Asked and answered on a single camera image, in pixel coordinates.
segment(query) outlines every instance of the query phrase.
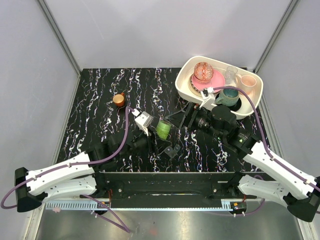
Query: mug handle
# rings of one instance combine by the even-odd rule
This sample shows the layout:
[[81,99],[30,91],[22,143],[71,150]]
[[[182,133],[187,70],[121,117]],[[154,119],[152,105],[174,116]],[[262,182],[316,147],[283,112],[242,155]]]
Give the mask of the mug handle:
[[240,74],[235,75],[235,81],[236,81],[237,88],[239,86],[239,81],[241,81],[241,78],[242,78],[242,76]]
[[219,96],[218,98],[215,99],[214,103],[216,105],[221,104],[221,101],[223,100],[223,98],[221,96]]

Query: black marble surface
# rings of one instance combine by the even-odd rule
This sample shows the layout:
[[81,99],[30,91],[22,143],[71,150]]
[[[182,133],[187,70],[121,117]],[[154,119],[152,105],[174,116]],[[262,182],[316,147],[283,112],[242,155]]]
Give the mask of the black marble surface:
[[[124,92],[126,105],[151,114],[154,128],[164,116],[185,107],[188,102],[178,95],[175,88],[179,71],[180,68],[84,69],[58,162],[78,155],[124,128],[124,107],[117,108],[114,105],[112,98],[115,94]],[[238,124],[260,136],[253,115],[239,120]],[[136,128],[132,114],[129,127],[131,131]],[[137,152],[119,160],[117,172],[261,171],[237,159],[222,147],[219,140],[201,131],[188,132],[172,127],[168,140],[173,146],[179,144],[181,147],[173,159],[166,157],[165,153],[155,156]]]

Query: teal mug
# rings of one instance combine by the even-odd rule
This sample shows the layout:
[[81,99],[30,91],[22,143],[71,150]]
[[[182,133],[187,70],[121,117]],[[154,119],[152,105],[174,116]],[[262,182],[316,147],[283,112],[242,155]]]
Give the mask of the teal mug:
[[227,107],[235,105],[239,100],[239,91],[235,89],[223,89],[219,93],[219,97],[215,100],[215,104],[222,104]]

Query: white tray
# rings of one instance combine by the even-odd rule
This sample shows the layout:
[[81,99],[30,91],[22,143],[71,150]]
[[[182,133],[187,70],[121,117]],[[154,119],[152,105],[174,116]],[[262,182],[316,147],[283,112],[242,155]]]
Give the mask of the white tray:
[[[180,70],[178,76],[176,77],[175,88],[177,89],[179,95],[183,99],[185,99],[189,102],[196,103],[196,104],[201,104],[203,100],[200,96],[197,96],[193,92],[191,92],[191,90],[189,88],[188,81],[189,81],[191,75],[194,73],[195,65],[200,62],[209,63],[215,70],[218,70],[223,75],[225,74],[227,67],[231,66],[230,64],[224,63],[222,61],[217,61],[217,60],[205,57],[205,56],[194,56],[194,57],[190,58],[184,64],[184,66]],[[252,72],[243,70],[238,67],[237,67],[237,69],[238,69],[237,74],[250,75],[256,79],[256,85],[254,87],[254,90],[250,93],[249,97],[253,101],[255,108],[257,108],[257,106],[260,102],[261,96],[262,96],[262,91],[264,89],[264,83],[263,83],[262,79],[258,75],[254,74]],[[240,99],[241,99],[241,103],[242,103],[241,108],[238,111],[231,111],[232,113],[234,113],[236,115],[236,119],[238,119],[238,120],[244,119],[246,116],[249,116],[254,112],[249,101],[246,99],[245,96],[240,94]],[[207,108],[207,109],[212,110],[217,105],[211,104],[211,106],[212,106],[211,108]]]

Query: small orange mug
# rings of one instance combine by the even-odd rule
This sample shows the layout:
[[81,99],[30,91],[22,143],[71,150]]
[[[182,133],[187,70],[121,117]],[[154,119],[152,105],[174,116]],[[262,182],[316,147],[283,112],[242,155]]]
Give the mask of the small orange mug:
[[112,100],[115,103],[115,105],[117,105],[118,107],[123,107],[123,105],[125,105],[125,94],[124,93],[117,94],[113,97]]

